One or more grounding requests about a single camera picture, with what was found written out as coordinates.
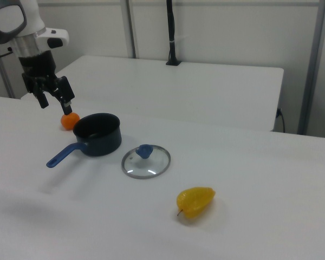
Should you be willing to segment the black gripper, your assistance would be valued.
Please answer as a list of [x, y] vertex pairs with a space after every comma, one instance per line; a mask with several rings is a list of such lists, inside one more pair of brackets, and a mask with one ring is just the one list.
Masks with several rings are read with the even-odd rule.
[[27, 92], [33, 94], [41, 108], [46, 108], [49, 103], [44, 94], [47, 80], [47, 92], [61, 105], [64, 115], [72, 113], [71, 103], [75, 97], [68, 79], [65, 76], [55, 75], [56, 64], [50, 50], [31, 57], [19, 57], [23, 68], [22, 78]]

